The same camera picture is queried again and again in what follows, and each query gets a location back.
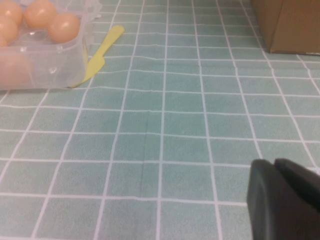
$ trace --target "brown cardboard box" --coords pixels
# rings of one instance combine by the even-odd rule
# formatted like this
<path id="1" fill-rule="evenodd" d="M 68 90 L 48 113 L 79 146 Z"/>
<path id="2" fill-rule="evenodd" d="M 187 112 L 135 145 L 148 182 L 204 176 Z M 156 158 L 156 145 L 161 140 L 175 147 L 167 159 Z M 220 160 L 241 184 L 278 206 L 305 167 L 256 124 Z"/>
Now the brown cardboard box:
<path id="1" fill-rule="evenodd" d="M 252 0 L 271 53 L 320 53 L 320 0 Z"/>

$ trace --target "tiled surface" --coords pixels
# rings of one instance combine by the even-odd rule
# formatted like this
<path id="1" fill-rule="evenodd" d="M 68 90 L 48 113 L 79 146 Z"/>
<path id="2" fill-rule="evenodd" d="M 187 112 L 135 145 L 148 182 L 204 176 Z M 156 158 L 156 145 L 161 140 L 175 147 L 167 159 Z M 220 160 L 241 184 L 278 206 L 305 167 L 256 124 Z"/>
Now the tiled surface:
<path id="1" fill-rule="evenodd" d="M 319 171 L 320 58 L 265 52 L 247 0 L 101 3 L 100 73 L 0 92 L 0 239 L 250 240 L 252 160 Z"/>

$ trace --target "orange egg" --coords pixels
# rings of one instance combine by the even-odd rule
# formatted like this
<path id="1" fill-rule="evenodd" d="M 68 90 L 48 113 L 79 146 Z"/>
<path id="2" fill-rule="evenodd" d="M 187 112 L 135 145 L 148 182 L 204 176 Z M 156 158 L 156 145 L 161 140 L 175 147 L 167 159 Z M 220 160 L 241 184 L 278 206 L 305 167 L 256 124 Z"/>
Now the orange egg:
<path id="1" fill-rule="evenodd" d="M 24 19 L 30 28 L 40 29 L 57 15 L 55 5 L 49 0 L 35 0 L 24 11 Z"/>
<path id="2" fill-rule="evenodd" d="M 17 37 L 18 26 L 10 17 L 0 15 L 0 35 L 8 43 L 11 43 Z"/>
<path id="3" fill-rule="evenodd" d="M 56 15 L 47 27 L 50 38 L 60 44 L 75 39 L 79 29 L 80 19 L 73 13 Z"/>
<path id="4" fill-rule="evenodd" d="M 11 18 L 18 26 L 23 21 L 23 11 L 21 6 L 12 0 L 3 0 L 0 2 L 0 15 Z"/>
<path id="5" fill-rule="evenodd" d="M 0 36 L 0 48 L 7 47 L 7 46 L 8 46 L 7 40 L 3 36 Z"/>
<path id="6" fill-rule="evenodd" d="M 0 88 L 14 89 L 30 81 L 32 71 L 30 59 L 21 54 L 3 54 L 0 50 Z"/>

